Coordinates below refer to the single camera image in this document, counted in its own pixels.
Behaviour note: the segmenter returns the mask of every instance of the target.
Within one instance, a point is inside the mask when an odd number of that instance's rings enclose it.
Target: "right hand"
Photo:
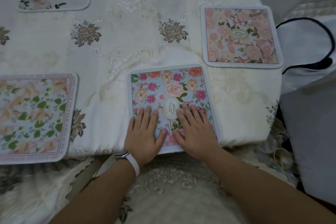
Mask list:
[[[173,130],[173,136],[182,149],[195,159],[207,162],[213,152],[221,147],[204,112],[198,112],[195,106],[189,108],[182,104],[185,116],[180,110],[176,114],[184,128],[185,137]]]

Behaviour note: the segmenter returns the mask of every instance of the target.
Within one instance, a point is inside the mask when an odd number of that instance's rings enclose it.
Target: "finger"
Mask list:
[[[184,146],[185,146],[185,141],[184,138],[181,136],[181,134],[175,130],[173,130],[173,136],[175,141],[182,147],[182,149],[184,150]]]
[[[148,127],[149,118],[151,117],[151,109],[152,107],[150,105],[146,107],[146,111],[143,115],[142,122],[141,122],[142,129],[147,129]]]
[[[160,149],[161,149],[161,147],[163,145],[163,142],[166,139],[166,134],[167,134],[167,130],[166,129],[162,129],[160,131],[160,134],[159,134],[159,136],[157,137],[157,139],[155,141],[155,147],[156,147],[157,152],[160,151]]]
[[[154,133],[154,130],[156,128],[156,122],[157,122],[157,120],[158,120],[158,111],[157,111],[157,109],[155,109],[154,112],[153,112],[153,114],[152,114],[152,116],[151,116],[151,118],[150,118],[150,121],[149,121],[149,124],[148,124],[148,128],[147,128],[150,132]]]
[[[199,114],[201,115],[201,118],[202,118],[202,120],[203,120],[203,123],[204,123],[205,125],[210,125],[209,119],[208,119],[208,117],[205,115],[205,113],[202,112],[202,111],[200,111]]]
[[[133,116],[128,124],[127,134],[133,131],[135,117]]]
[[[190,109],[192,111],[192,114],[194,115],[194,118],[195,118],[196,122],[199,123],[199,124],[203,123],[203,120],[201,119],[201,116],[199,115],[199,113],[196,109],[196,106],[192,105],[190,107]]]
[[[141,108],[135,120],[134,129],[140,128],[143,115],[144,115],[144,108]]]
[[[189,110],[189,108],[187,107],[187,105],[186,104],[182,104],[182,108],[183,108],[183,111],[184,111],[185,115],[187,116],[187,120],[188,120],[189,124],[190,125],[197,124],[194,116],[192,115],[192,113]]]
[[[179,118],[180,122],[181,122],[181,125],[184,129],[186,129],[187,127],[190,127],[187,119],[185,118],[185,116],[183,115],[183,112],[181,112],[181,110],[176,110],[176,114],[177,114],[177,117]]]

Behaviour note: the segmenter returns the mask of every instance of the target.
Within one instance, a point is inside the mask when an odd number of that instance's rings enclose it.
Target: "white wristband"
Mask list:
[[[137,161],[135,160],[135,158],[133,158],[132,154],[128,154],[128,156],[126,158],[128,159],[128,161],[134,167],[135,177],[137,177],[140,174],[140,168],[139,168],[139,165],[138,165]]]

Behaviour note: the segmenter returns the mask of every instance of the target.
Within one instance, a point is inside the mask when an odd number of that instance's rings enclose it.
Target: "embroidered tablecloth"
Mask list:
[[[25,2],[54,5],[52,0]],[[0,73],[78,74],[69,157],[122,149],[129,120],[128,72],[203,63],[202,5],[261,4],[259,0],[91,0],[80,11],[20,13],[19,3],[0,0]],[[281,69],[207,67],[207,73],[222,129],[220,143],[265,140],[277,108]],[[5,132],[0,128],[1,136]]]

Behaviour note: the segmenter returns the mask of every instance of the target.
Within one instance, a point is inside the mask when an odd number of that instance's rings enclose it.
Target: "forearm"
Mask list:
[[[122,159],[79,193],[50,224],[114,223],[124,197],[135,180],[131,163]]]
[[[223,149],[206,163],[252,223],[336,223],[334,214],[305,194]]]

